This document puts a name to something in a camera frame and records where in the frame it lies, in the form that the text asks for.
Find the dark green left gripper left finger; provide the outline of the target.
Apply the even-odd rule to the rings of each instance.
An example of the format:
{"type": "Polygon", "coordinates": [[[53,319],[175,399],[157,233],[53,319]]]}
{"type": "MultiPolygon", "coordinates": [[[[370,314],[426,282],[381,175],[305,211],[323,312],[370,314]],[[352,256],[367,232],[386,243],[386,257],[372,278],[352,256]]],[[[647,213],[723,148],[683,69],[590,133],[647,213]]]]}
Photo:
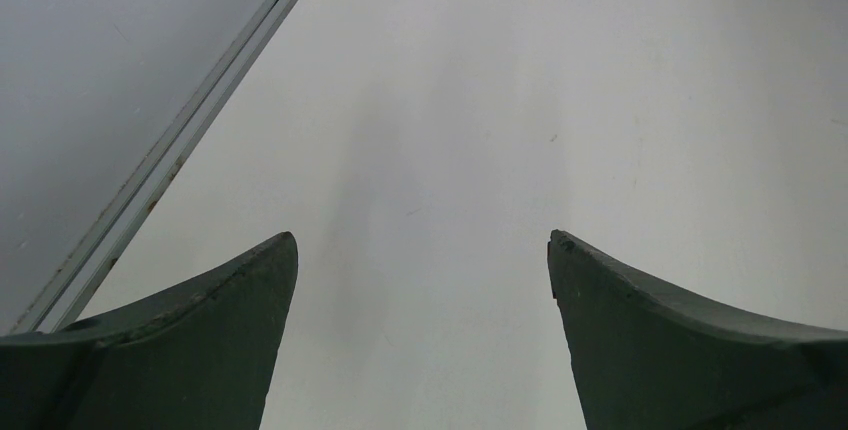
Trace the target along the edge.
{"type": "Polygon", "coordinates": [[[1,340],[5,429],[256,429],[298,275],[288,232],[141,300],[1,340]]]}

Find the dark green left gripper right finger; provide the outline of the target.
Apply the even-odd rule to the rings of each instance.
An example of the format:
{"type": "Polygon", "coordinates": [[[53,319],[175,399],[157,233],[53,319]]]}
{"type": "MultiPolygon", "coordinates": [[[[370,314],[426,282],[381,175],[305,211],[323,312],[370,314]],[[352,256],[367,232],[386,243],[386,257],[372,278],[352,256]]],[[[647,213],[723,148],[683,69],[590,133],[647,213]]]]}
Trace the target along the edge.
{"type": "Polygon", "coordinates": [[[590,429],[843,429],[847,334],[745,311],[555,230],[547,246],[590,429]]]}

